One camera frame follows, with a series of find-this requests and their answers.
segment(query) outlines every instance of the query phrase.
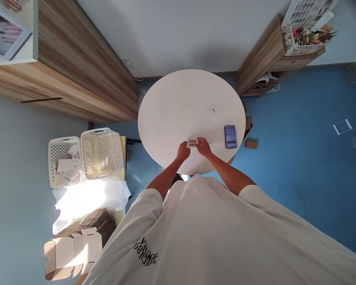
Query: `phone screen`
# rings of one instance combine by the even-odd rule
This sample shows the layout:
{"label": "phone screen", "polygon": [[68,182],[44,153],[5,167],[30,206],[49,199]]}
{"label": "phone screen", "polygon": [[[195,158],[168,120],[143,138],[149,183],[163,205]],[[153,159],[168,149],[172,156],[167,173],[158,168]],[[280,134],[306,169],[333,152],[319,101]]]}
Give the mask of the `phone screen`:
{"label": "phone screen", "polygon": [[235,125],[224,126],[225,148],[237,148]]}

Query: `small card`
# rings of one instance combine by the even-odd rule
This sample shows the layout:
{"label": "small card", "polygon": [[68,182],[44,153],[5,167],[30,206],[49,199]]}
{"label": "small card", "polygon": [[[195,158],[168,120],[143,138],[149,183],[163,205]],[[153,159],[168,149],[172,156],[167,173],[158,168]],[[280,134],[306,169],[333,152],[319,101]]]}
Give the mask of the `small card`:
{"label": "small card", "polygon": [[59,160],[58,161],[58,169],[57,172],[58,173],[63,173],[63,172],[67,172],[69,170],[73,170],[72,169],[72,159],[68,159],[68,160]]}

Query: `desk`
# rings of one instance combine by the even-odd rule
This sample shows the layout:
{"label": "desk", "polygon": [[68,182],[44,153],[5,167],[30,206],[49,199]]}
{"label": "desk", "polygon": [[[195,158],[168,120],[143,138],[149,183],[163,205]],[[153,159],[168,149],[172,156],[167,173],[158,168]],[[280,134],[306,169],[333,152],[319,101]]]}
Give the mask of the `desk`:
{"label": "desk", "polygon": [[[225,125],[236,126],[237,148],[225,148]],[[149,89],[140,106],[138,131],[146,151],[162,167],[174,160],[180,143],[196,137],[207,139],[212,152],[228,162],[244,137],[244,107],[236,91],[219,76],[203,70],[180,70]],[[193,148],[178,173],[213,170]]]}

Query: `person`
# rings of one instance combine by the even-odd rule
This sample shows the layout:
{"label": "person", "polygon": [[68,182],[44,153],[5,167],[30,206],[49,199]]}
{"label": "person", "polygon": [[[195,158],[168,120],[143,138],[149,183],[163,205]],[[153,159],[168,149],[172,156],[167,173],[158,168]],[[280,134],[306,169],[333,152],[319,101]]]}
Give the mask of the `person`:
{"label": "person", "polygon": [[271,199],[204,138],[197,151],[227,187],[196,174],[169,191],[190,155],[183,142],[132,204],[84,285],[356,285],[355,253]]}

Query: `white wall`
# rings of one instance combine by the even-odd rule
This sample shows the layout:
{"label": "white wall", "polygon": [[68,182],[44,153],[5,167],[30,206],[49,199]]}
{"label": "white wall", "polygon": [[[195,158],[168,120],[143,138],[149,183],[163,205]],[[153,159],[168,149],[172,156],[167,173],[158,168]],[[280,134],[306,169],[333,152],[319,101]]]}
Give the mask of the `white wall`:
{"label": "white wall", "polygon": [[[290,0],[77,0],[121,59],[142,76],[235,71]],[[313,65],[356,61],[356,0],[339,0],[338,32]]]}
{"label": "white wall", "polygon": [[48,142],[86,130],[86,121],[0,99],[0,284],[51,284],[43,246],[59,212],[49,186]]}
{"label": "white wall", "polygon": [[356,61],[356,0],[339,0],[329,25],[337,36],[326,46],[326,52],[310,65],[349,63]]}

